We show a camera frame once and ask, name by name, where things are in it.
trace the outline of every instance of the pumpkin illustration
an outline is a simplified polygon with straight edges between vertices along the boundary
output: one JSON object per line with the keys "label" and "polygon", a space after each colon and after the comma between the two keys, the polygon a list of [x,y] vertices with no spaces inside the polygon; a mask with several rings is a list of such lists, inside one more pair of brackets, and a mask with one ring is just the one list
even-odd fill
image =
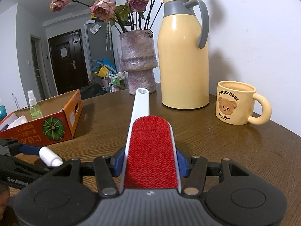
{"label": "pumpkin illustration", "polygon": [[61,140],[65,135],[63,122],[56,117],[49,117],[43,122],[43,133],[53,141]]}

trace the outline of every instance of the gray handle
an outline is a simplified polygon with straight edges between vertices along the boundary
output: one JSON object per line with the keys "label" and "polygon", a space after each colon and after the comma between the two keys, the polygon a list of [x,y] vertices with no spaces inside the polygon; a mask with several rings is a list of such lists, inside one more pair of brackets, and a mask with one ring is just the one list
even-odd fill
{"label": "gray handle", "polygon": [[196,5],[199,5],[202,17],[202,31],[198,37],[198,47],[204,48],[209,34],[209,14],[206,4],[202,0],[191,0],[189,2],[184,3],[184,6],[188,9]]}

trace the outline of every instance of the white wall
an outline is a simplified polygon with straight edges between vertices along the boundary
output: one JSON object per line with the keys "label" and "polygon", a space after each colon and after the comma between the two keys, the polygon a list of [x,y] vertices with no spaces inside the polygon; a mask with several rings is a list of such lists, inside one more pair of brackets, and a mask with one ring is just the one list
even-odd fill
{"label": "white wall", "polygon": [[[301,136],[301,1],[203,1],[210,17],[210,93],[216,95],[217,82],[222,80],[254,85],[270,101],[271,119]],[[195,12],[200,19],[198,8]],[[163,9],[152,27],[155,47],[162,18]],[[117,47],[118,35],[113,36]],[[160,81],[159,69],[154,73]],[[261,113],[258,103],[254,111]]]}
{"label": "white wall", "polygon": [[57,95],[55,82],[50,70],[50,60],[46,59],[48,55],[46,31],[42,27],[42,22],[26,11],[18,4],[16,38],[17,38],[17,55],[21,81],[25,98],[28,102],[27,91],[33,89],[37,101],[41,100],[38,85],[33,67],[33,57],[31,51],[31,36],[41,39],[43,51],[43,64],[40,65],[40,74],[42,76],[46,97]]}
{"label": "white wall", "polygon": [[90,20],[91,16],[88,14],[81,15],[77,18],[71,18],[69,20],[64,20],[61,22],[54,23],[52,25],[46,26],[46,35],[47,38],[51,38],[57,35],[64,34],[66,32],[74,31],[81,29],[82,30],[82,44],[84,47],[84,55],[85,55],[85,62],[86,62],[86,68],[88,72],[88,77],[91,79],[91,70],[90,70],[90,64],[89,64],[89,58],[88,58],[88,51],[86,46],[86,40],[85,40],[85,23],[87,20]]}
{"label": "white wall", "polygon": [[17,4],[0,15],[0,99],[8,114],[17,109],[12,93],[20,108],[27,106],[17,58],[16,16]]}

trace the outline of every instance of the yellow thermos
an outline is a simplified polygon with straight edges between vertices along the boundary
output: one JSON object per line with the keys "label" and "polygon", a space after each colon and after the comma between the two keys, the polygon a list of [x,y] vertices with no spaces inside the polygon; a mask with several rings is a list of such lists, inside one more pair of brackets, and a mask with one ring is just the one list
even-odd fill
{"label": "yellow thermos", "polygon": [[[209,103],[209,15],[201,0],[163,0],[158,37],[162,103],[195,109]],[[202,26],[193,7],[201,10]]]}

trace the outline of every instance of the dark wooden door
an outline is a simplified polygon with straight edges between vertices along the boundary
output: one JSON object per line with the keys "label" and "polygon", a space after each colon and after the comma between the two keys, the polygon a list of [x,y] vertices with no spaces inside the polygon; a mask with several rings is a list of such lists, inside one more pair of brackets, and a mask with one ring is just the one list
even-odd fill
{"label": "dark wooden door", "polygon": [[49,39],[50,56],[58,94],[88,86],[81,30]]}

